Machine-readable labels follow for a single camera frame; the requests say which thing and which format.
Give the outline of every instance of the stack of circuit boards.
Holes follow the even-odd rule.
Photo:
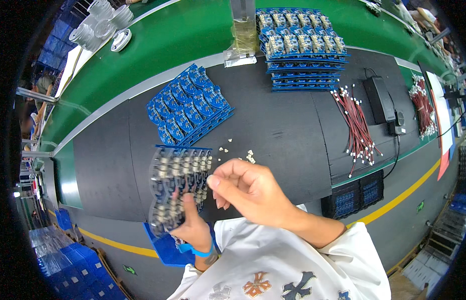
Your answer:
[[[343,38],[318,9],[256,10],[260,49],[272,92],[330,91],[338,87],[346,54]]]
[[[148,223],[160,238],[184,222],[182,196],[192,193],[196,209],[203,209],[206,178],[211,169],[210,148],[156,145],[157,152],[149,167],[149,186],[153,202]]]
[[[192,64],[146,105],[165,145],[191,146],[231,117],[233,108],[203,67]]]

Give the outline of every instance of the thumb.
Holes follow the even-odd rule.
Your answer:
[[[210,189],[233,205],[239,204],[242,199],[248,198],[248,195],[238,189],[229,180],[216,175],[210,175],[206,179]]]
[[[183,195],[183,207],[186,221],[199,217],[192,193],[189,192]]]

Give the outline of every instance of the tattoo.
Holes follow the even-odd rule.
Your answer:
[[[218,259],[218,252],[216,252],[216,248],[213,246],[213,251],[211,254],[206,257],[205,259],[205,265],[212,265],[216,260]]]

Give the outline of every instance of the blue wristband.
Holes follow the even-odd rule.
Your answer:
[[[194,255],[198,255],[199,257],[208,257],[208,256],[210,256],[210,255],[213,253],[213,247],[214,247],[214,244],[213,244],[213,241],[211,241],[211,249],[209,250],[208,253],[204,253],[204,252],[200,252],[200,251],[198,251],[198,250],[195,250],[191,244],[180,244],[180,245],[178,246],[178,250],[179,250],[181,253],[185,253],[186,251],[191,250],[191,252],[192,252]]]

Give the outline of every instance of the workbench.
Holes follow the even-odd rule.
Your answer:
[[[311,2],[257,0],[256,6],[310,7]],[[363,68],[372,67],[386,79],[392,97],[403,103],[409,130],[402,139],[400,158],[427,144],[430,139],[420,140],[418,136],[407,89],[412,84],[411,74],[420,74],[418,60],[436,74],[446,71],[446,66],[426,48],[420,36],[407,33],[396,17],[386,13],[376,17],[361,1],[316,1],[314,8],[330,18],[335,31],[350,46],[350,64],[340,83],[361,85]],[[62,203],[100,217],[146,219],[151,194],[144,171],[151,161],[152,145],[159,139],[144,105],[163,87],[162,83],[179,74],[172,68],[198,59],[197,65],[205,65],[207,74],[236,109],[233,117],[195,146],[215,148],[227,143],[221,138],[233,138],[231,149],[228,145],[233,150],[231,157],[222,161],[253,149],[257,162],[273,170],[295,204],[330,195],[332,187],[348,180],[344,170],[346,165],[351,168],[351,163],[342,154],[347,126],[338,108],[332,107],[330,93],[272,94],[262,57],[256,65],[228,69],[218,65],[222,51],[232,40],[229,1],[182,0],[143,16],[129,27],[133,38],[123,51],[111,52],[107,44],[82,67],[46,123],[40,150],[56,148]],[[268,119],[267,113],[276,117],[274,126],[271,120],[262,121]],[[371,111],[366,115],[371,121]],[[338,126],[341,133],[328,134],[332,126]],[[377,144],[384,143],[385,156],[374,168],[368,166],[354,173],[351,180],[391,164],[396,157],[392,136],[382,126],[377,127],[375,135],[381,140]],[[237,216],[227,212],[214,219]]]

